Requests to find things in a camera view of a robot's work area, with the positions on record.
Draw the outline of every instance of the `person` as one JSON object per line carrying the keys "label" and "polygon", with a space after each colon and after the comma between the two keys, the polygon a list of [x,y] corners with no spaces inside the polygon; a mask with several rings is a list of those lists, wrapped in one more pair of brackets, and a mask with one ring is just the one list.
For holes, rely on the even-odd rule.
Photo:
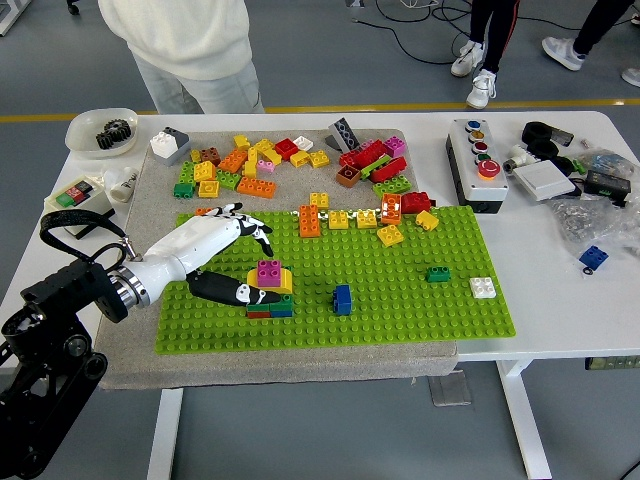
{"label": "person", "polygon": [[473,79],[467,105],[483,109],[496,96],[496,75],[500,59],[513,34],[518,19],[520,0],[473,0],[469,41],[460,49],[460,57],[451,65],[451,74],[466,77],[482,61],[484,36],[489,25],[486,56],[480,73]]}
{"label": "person", "polygon": [[[598,0],[575,39],[547,37],[542,40],[543,50],[565,68],[577,72],[582,68],[591,49],[633,2],[634,0]],[[628,68],[622,72],[622,78],[631,85],[640,87],[640,69]]]}
{"label": "person", "polygon": [[160,114],[264,113],[243,0],[98,0]]}

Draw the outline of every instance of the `yellow floor line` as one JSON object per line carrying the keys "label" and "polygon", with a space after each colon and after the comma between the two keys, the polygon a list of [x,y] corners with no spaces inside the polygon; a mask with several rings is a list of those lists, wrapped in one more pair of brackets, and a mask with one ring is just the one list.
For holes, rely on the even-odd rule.
{"label": "yellow floor line", "polygon": [[[593,108],[613,106],[638,106],[640,98],[603,98],[584,100],[538,100],[522,102],[491,102],[488,110],[527,108]],[[391,103],[379,105],[322,105],[302,107],[267,107],[267,113],[340,113],[340,112],[429,112],[467,109],[462,102],[442,103]],[[155,115],[155,111],[137,112],[139,115]],[[77,113],[5,115],[0,123],[68,122]]]}

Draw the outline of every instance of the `black gear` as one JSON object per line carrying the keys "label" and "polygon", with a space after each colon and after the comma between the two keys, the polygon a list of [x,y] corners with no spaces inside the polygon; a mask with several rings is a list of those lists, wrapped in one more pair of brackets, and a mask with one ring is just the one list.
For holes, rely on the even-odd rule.
{"label": "black gear", "polygon": [[121,142],[131,136],[131,127],[122,119],[107,122],[104,126],[104,131],[109,134],[114,142]]}
{"label": "black gear", "polygon": [[102,132],[96,135],[96,140],[98,141],[98,146],[102,150],[109,150],[113,147],[113,139],[107,132]]}

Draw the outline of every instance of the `white bowl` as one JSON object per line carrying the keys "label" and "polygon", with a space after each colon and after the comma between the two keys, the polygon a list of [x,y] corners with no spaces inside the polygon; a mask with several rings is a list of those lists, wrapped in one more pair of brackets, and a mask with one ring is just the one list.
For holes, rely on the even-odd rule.
{"label": "white bowl", "polygon": [[[98,146],[96,135],[104,131],[104,126],[111,120],[125,120],[131,127],[131,136],[113,147],[102,150]],[[85,158],[105,158],[121,155],[131,147],[138,136],[138,115],[128,108],[103,108],[81,113],[71,120],[65,144],[72,152]]]}

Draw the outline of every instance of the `gray felt mat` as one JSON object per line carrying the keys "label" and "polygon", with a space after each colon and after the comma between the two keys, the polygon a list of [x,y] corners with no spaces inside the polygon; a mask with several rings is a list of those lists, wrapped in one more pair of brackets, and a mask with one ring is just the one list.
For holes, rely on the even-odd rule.
{"label": "gray felt mat", "polygon": [[[359,182],[352,189],[336,182],[340,153],[325,143],[328,130],[185,133],[189,134],[192,148],[200,150],[215,147],[223,158],[234,147],[233,136],[240,133],[246,135],[251,144],[263,138],[277,143],[284,138],[294,140],[302,135],[314,142],[310,151],[324,150],[331,159],[331,164],[314,169],[310,164],[295,168],[284,162],[276,167],[273,174],[259,172],[259,178],[274,181],[278,185],[271,200],[225,189],[220,190],[219,198],[175,199],[172,192],[180,173],[181,162],[166,167],[155,161],[149,149],[126,228],[138,252],[146,251],[172,230],[179,213],[192,213],[196,208],[242,202],[244,211],[292,211],[309,203],[310,192],[328,193],[330,209],[380,207],[380,200],[373,193],[370,182]],[[393,135],[404,139],[402,132],[397,130],[358,130],[355,133],[361,142],[378,138],[386,140]],[[410,161],[409,152],[405,153],[405,158]],[[410,167],[403,175],[416,186]],[[177,388],[446,375],[458,361],[455,342],[157,355],[154,345],[160,307],[161,301],[146,309],[134,308],[129,312],[129,317],[118,325],[102,319],[96,338],[96,350],[109,359],[109,370],[101,387]]]}

